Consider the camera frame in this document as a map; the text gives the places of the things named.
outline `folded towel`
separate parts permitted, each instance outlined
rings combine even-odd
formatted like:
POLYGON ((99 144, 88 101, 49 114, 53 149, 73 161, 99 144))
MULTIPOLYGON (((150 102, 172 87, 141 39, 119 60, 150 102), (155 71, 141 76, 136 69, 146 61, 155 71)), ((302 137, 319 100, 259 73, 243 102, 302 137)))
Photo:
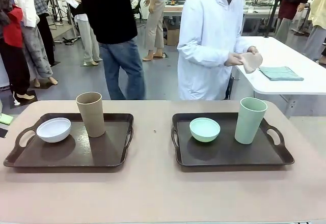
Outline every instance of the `folded towel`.
POLYGON ((259 70, 272 81, 276 80, 304 80, 295 74, 289 67, 260 67, 259 70))

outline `white lab coat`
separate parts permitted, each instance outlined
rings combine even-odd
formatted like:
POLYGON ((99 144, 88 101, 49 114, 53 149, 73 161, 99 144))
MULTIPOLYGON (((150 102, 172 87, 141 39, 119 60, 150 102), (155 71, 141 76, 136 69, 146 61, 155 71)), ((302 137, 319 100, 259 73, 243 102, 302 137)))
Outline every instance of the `white lab coat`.
POLYGON ((24 26, 36 27, 36 24, 40 21, 37 16, 34 0, 14 0, 15 5, 22 9, 24 26))
POLYGON ((187 0, 178 45, 178 83, 182 100, 223 100, 232 67, 230 52, 244 53, 251 44, 241 36, 242 0, 187 0))

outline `tabletop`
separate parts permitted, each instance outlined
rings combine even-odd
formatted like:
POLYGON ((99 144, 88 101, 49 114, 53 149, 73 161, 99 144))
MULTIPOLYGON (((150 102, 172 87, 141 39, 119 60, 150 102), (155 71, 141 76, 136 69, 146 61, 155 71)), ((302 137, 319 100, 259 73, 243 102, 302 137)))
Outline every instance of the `tabletop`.
MULTIPOLYGON (((114 173, 19 173, 0 166, 0 221, 21 223, 295 222, 326 219, 326 163, 275 105, 265 119, 284 135, 295 164, 281 171, 183 172, 171 140, 176 113, 237 112, 237 101, 104 101, 134 115, 124 167, 114 173)), ((77 113, 74 101, 31 104, 0 138, 5 159, 17 135, 46 113, 77 113)))
POLYGON ((303 81, 270 81, 259 70, 246 74, 242 66, 237 66, 248 79, 254 91, 260 94, 325 95, 326 69, 311 61, 294 49, 275 38, 245 37, 256 46, 263 56, 264 67, 287 66, 303 81))

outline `gray pants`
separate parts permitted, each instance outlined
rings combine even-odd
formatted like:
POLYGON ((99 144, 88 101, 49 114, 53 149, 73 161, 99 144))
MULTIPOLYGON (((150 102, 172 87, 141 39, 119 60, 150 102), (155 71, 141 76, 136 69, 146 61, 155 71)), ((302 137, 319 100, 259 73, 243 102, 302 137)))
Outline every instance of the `gray pants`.
POLYGON ((150 13, 146 24, 146 40, 145 47, 147 50, 154 48, 164 48, 163 37, 163 16, 164 16, 165 0, 157 0, 154 12, 150 13))
POLYGON ((84 45, 84 62, 100 61, 100 49, 93 29, 88 21, 77 20, 79 33, 84 45))
POLYGON ((23 52, 31 69, 30 71, 33 71, 32 67, 34 66, 41 77, 51 77, 53 72, 46 56, 39 29, 37 27, 22 26, 21 32, 24 42, 23 52))
POLYGON ((325 41, 325 38, 326 30, 318 25, 315 25, 302 54, 313 61, 318 60, 321 57, 320 47, 325 41))
POLYGON ((282 43, 286 43, 287 35, 290 31, 292 20, 283 18, 278 20, 275 39, 282 43))

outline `white bowl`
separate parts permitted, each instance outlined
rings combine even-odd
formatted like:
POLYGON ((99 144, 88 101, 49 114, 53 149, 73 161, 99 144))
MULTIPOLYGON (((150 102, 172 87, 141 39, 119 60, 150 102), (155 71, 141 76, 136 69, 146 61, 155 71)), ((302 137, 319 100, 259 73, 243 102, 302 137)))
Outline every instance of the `white bowl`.
POLYGON ((71 122, 66 118, 54 118, 40 125, 36 134, 48 143, 57 143, 65 139, 71 129, 71 122))

